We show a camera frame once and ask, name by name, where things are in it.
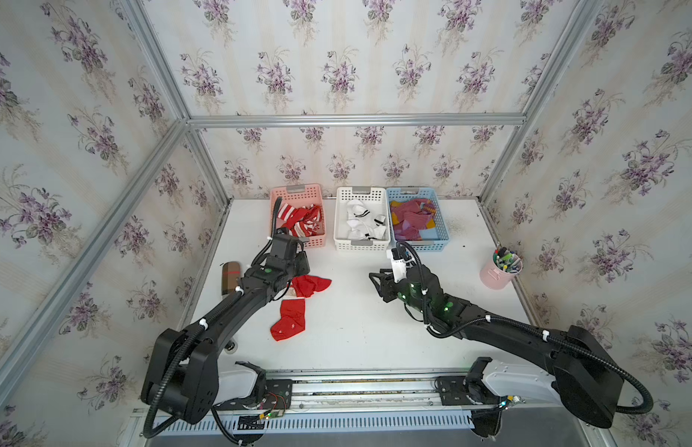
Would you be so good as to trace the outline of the red white striped sock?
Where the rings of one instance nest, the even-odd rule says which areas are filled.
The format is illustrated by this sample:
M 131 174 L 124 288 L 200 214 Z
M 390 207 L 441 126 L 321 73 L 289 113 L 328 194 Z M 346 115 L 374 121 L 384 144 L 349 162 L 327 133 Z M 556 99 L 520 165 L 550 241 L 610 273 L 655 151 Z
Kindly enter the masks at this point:
M 324 234 L 323 208 L 319 205 L 293 207 L 288 203 L 281 205 L 277 220 L 281 229 L 297 238 L 313 238 Z

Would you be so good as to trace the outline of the purple striped sock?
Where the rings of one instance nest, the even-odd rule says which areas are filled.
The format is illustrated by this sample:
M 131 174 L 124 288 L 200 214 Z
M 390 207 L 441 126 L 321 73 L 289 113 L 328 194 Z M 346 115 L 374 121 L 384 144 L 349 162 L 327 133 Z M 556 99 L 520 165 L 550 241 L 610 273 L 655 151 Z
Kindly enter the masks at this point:
M 390 202 L 391 221 L 396 240 L 421 241 L 437 239 L 437 206 L 429 199 Z

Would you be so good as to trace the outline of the white ankle sock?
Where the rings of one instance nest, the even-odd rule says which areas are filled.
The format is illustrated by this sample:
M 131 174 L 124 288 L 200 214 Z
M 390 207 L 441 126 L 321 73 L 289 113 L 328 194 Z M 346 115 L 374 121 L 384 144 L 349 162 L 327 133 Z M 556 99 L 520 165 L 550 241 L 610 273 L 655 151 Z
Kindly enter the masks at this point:
M 387 217 L 354 199 L 347 204 L 348 240 L 385 240 Z

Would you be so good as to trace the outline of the plain red sock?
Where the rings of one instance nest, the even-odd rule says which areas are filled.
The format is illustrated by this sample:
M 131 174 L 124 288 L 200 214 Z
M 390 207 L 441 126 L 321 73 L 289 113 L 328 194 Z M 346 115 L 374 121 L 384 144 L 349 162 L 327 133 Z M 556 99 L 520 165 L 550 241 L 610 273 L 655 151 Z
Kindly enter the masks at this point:
M 291 287 L 299 298 L 310 298 L 318 292 L 327 290 L 332 284 L 331 279 L 305 275 L 292 280 Z

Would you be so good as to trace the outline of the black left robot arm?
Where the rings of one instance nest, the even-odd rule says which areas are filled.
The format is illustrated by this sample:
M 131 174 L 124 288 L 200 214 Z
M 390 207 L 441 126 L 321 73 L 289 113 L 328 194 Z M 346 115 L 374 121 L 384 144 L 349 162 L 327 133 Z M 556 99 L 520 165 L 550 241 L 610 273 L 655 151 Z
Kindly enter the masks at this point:
M 180 331 L 167 329 L 155 341 L 140 393 L 149 406 L 144 438 L 178 421 L 196 424 L 211 413 L 218 402 L 219 356 L 254 314 L 310 272 L 304 243 L 277 227 L 281 206 L 277 199 L 270 239 L 235 290 L 196 322 Z

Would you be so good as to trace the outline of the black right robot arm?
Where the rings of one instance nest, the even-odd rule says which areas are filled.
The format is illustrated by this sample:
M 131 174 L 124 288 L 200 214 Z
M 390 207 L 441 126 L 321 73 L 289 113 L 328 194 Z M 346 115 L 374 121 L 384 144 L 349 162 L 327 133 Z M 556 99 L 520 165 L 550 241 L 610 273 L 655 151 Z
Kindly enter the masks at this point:
M 491 313 L 448 294 L 407 242 L 390 250 L 391 265 L 368 278 L 386 303 L 401 302 L 436 339 L 480 342 L 524 359 L 553 378 L 550 389 L 572 415 L 610 428 L 615 415 L 645 415 L 654 398 L 619 366 L 594 335 L 579 326 L 567 331 L 539 328 Z

